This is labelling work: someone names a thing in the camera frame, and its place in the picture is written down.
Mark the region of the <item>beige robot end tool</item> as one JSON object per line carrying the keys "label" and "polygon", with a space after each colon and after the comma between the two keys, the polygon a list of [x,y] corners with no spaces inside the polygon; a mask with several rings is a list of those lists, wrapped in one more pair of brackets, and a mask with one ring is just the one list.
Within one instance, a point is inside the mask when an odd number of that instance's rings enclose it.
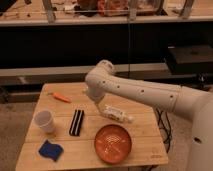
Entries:
{"label": "beige robot end tool", "polygon": [[96,108],[101,115],[104,114],[105,105],[102,102],[96,103]]}

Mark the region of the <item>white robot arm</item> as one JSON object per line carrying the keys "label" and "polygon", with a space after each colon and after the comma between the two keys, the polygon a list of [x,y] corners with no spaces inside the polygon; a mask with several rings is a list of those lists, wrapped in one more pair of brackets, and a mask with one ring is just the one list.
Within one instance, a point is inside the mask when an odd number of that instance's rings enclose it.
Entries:
{"label": "white robot arm", "polygon": [[116,77],[101,60],[85,77],[87,96],[99,103],[111,93],[180,115],[192,122],[186,171],[213,171],[213,92],[186,86]]}

